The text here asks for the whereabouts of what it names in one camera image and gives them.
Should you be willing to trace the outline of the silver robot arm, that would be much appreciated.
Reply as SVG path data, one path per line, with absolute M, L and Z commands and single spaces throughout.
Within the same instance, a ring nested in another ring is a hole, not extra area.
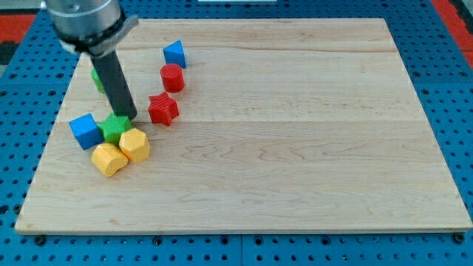
M 52 19 L 61 46 L 70 53 L 102 58 L 139 24 L 118 0 L 44 0 L 41 9 Z

